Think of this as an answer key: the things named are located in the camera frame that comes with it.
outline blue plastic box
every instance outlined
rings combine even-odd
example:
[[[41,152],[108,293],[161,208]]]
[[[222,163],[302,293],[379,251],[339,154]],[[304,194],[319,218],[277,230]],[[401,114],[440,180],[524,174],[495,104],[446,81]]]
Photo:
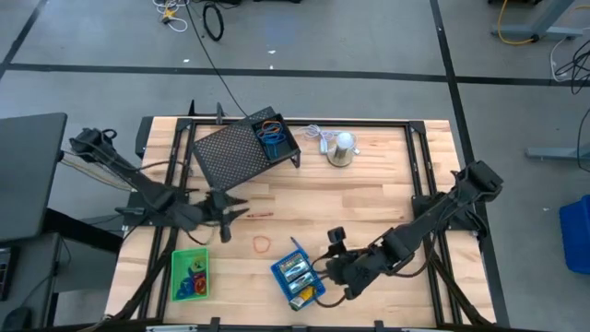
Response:
[[[565,263],[573,272],[590,274],[590,195],[560,208]]]
[[[283,274],[281,273],[279,266],[282,263],[290,260],[296,254],[300,254],[303,257],[303,259],[305,259],[305,261],[307,262],[307,264],[310,267],[312,266],[312,263],[310,263],[310,260],[309,260],[309,256],[307,255],[307,253],[305,252],[305,250],[303,250],[303,248],[301,248],[301,246],[297,243],[297,241],[295,239],[293,239],[292,237],[291,237],[291,240],[297,246],[297,250],[295,250],[294,252],[288,254],[283,259],[279,260],[278,262],[276,262],[275,264],[273,264],[273,266],[270,267],[270,270],[273,272],[273,275],[275,275],[275,279],[277,280],[278,284],[280,285],[280,288],[283,290],[283,293],[287,297],[287,302],[289,302],[289,301],[293,300],[294,298],[296,298],[299,295],[299,293],[298,294],[295,294],[295,295],[291,294],[291,292],[289,290],[289,283],[285,280],[285,277],[283,277]],[[317,273],[315,273],[315,271],[313,271],[313,268],[311,269],[311,272],[312,272],[312,275],[313,275],[313,283],[311,284],[311,286],[314,286],[315,287],[315,296],[313,296],[310,300],[308,300],[301,307],[301,309],[303,309],[308,304],[310,304],[311,302],[313,302],[313,299],[319,298],[320,296],[324,295],[324,293],[325,293],[324,284],[322,283],[322,281],[318,277]]]

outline white cable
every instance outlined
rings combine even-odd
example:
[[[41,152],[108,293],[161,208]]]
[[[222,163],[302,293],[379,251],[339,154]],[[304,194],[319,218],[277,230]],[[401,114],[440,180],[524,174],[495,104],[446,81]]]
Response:
[[[170,27],[170,29],[172,29],[176,32],[185,32],[188,29],[188,23],[186,23],[186,21],[184,19],[174,18],[174,17],[169,17],[169,19],[171,21],[171,22],[168,22],[168,26]],[[174,28],[174,26],[172,26],[172,21],[179,21],[179,22],[184,23],[184,29],[179,30],[179,29]]]
[[[166,8],[168,8],[168,9],[172,8],[172,13],[176,13],[178,11],[179,7],[186,6],[184,1],[182,1],[182,2],[168,1],[168,2],[164,2],[163,4],[158,4],[156,2],[156,0],[151,0],[151,2],[156,7],[156,10],[158,10],[158,12],[162,15],[166,12]]]
[[[307,138],[314,138],[314,137],[321,136],[323,139],[325,139],[328,142],[331,141],[332,139],[336,138],[337,134],[349,133],[354,137],[355,144],[357,142],[357,136],[350,133],[350,132],[342,131],[342,130],[322,130],[322,128],[320,128],[320,126],[317,124],[310,124],[308,126],[301,127],[299,129],[297,129],[297,131],[304,131],[303,134]]]
[[[188,3],[185,3],[184,1],[177,2],[177,1],[171,0],[171,1],[165,1],[163,4],[158,4],[156,2],[156,0],[151,0],[151,2],[156,7],[156,11],[158,11],[161,15],[166,14],[166,9],[170,10],[172,12],[172,14],[174,14],[178,11],[178,8],[180,8],[182,6],[188,6]],[[166,25],[169,26],[170,29],[172,29],[176,32],[185,32],[188,29],[188,23],[184,19],[175,18],[173,16],[169,16],[168,18],[170,19],[170,22],[168,22],[168,24],[166,24]],[[184,29],[174,28],[174,26],[172,25],[173,21],[182,22],[184,24]]]
[[[357,136],[347,132],[347,131],[343,131],[343,130],[322,130],[322,128],[320,128],[319,125],[317,124],[310,124],[308,126],[304,126],[301,127],[299,129],[297,129],[296,131],[303,131],[303,134],[305,135],[306,138],[315,138],[315,137],[320,137],[320,154],[326,154],[328,152],[328,142],[333,140],[334,138],[336,138],[338,136],[338,134],[340,133],[348,133],[352,136],[352,139],[354,141],[353,143],[353,147],[357,146]],[[360,151],[355,148],[354,151],[355,154],[359,154]]]
[[[582,28],[582,31],[585,31],[585,30],[590,30],[590,27],[588,27],[588,28]],[[551,53],[549,53],[549,67],[551,68],[551,77],[553,77],[553,80],[556,81],[556,82],[558,82],[558,83],[567,82],[569,80],[572,80],[571,78],[558,79],[555,76],[555,67],[557,66],[557,64],[553,61],[553,54],[555,53],[555,50],[557,50],[558,46],[560,46],[561,43],[564,42],[566,39],[567,39],[567,37],[566,38],[563,38],[560,41],[558,41],[555,44],[555,46],[553,46],[553,49],[551,49]],[[567,77],[567,71],[566,72],[563,72],[561,74],[558,74],[558,75],[560,77]]]

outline blue bin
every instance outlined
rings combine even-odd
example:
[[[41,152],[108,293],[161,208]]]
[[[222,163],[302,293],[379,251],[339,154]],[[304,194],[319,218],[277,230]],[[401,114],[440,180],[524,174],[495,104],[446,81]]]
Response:
[[[590,195],[560,208],[565,263],[573,272],[590,274]]]

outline black floor stripe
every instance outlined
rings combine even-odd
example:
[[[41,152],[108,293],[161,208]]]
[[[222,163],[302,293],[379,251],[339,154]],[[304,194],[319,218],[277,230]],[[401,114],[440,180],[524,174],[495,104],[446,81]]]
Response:
[[[10,63],[12,62],[12,59],[14,59],[15,55],[17,55],[18,49],[20,48],[22,43],[25,41],[25,38],[27,38],[27,35],[29,34],[30,29],[33,27],[33,24],[35,24],[35,21],[37,20],[37,18],[39,17],[39,14],[41,13],[43,8],[45,7],[45,4],[47,4],[47,0],[40,0],[39,1],[39,3],[35,6],[35,9],[33,9],[33,12],[30,14],[29,19],[27,19],[27,23],[25,23],[25,26],[22,28],[22,30],[18,34],[17,38],[12,42],[12,45],[10,46],[10,50],[8,50],[8,53],[4,57],[4,60],[2,61],[2,65],[0,65],[0,79],[2,79],[2,76],[4,75],[4,73],[10,67]]]
[[[467,130],[467,122],[465,118],[465,112],[463,110],[463,103],[461,102],[461,96],[459,94],[457,77],[454,74],[451,51],[449,50],[449,44],[446,40],[446,33],[444,32],[443,16],[441,15],[441,9],[439,7],[438,0],[430,1],[434,25],[436,27],[439,46],[441,48],[442,62],[444,63],[444,70],[446,71],[449,91],[451,93],[451,101],[453,103],[454,117],[457,122],[459,139],[461,141],[465,163],[468,164],[475,160],[475,156],[473,153],[473,147],[471,146],[469,131]],[[485,221],[488,220],[488,215],[484,204],[476,204],[476,212]],[[506,309],[506,301],[503,296],[503,289],[500,280],[500,272],[498,270],[498,262],[496,261],[496,253],[493,251],[493,241],[491,239],[491,234],[488,234],[488,236],[482,242],[480,242],[480,249],[486,268],[486,277],[490,285],[490,295],[496,321],[498,322],[499,326],[510,326],[508,311]]]
[[[146,67],[146,66],[112,66],[112,65],[35,65],[9,64],[7,70],[69,73],[124,73],[124,74],[161,74],[161,75],[203,75],[216,76],[213,68],[186,67]],[[218,68],[222,76],[235,77],[319,77],[319,78],[364,78],[388,79],[416,82],[446,82],[443,75],[422,75],[404,73],[384,73],[366,71],[330,71],[330,70],[270,70],[270,69],[233,69]]]
[[[212,68],[185,67],[146,67],[119,65],[37,65],[37,64],[7,64],[6,70],[57,73],[106,73],[106,74],[151,74],[151,75],[195,75],[215,76]],[[295,78],[351,78],[351,79],[384,79],[412,82],[446,83],[446,76],[384,73],[365,71],[331,71],[331,70],[270,70],[270,69],[240,69],[220,68],[219,73],[226,77],[295,77]],[[510,77],[455,77],[456,83],[490,84],[503,86],[525,87],[569,87],[570,82],[557,83],[543,78],[510,78]]]

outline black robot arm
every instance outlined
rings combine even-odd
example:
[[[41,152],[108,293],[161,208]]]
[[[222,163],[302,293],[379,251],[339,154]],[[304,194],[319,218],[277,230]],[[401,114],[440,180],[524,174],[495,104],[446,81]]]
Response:
[[[359,296],[380,274],[394,276],[414,258],[422,239],[445,228],[457,212],[475,202],[493,200],[502,189],[502,179],[483,161],[467,165],[454,177],[455,185],[448,194],[412,222],[389,229],[366,248],[347,250],[341,227],[328,233],[332,244],[320,258],[330,258],[325,272],[336,284],[347,286],[348,300]]]
[[[84,128],[75,138],[70,138],[72,150],[84,161],[99,163],[130,184],[139,192],[147,205],[148,216],[159,219],[172,227],[185,231],[194,230],[197,225],[216,221],[219,223],[221,241],[231,239],[230,225],[248,209],[224,213],[226,208],[244,204],[247,201],[225,193],[209,192],[206,199],[186,204],[185,195],[179,188],[151,181],[140,169],[121,157],[112,145],[116,133],[110,129]]]

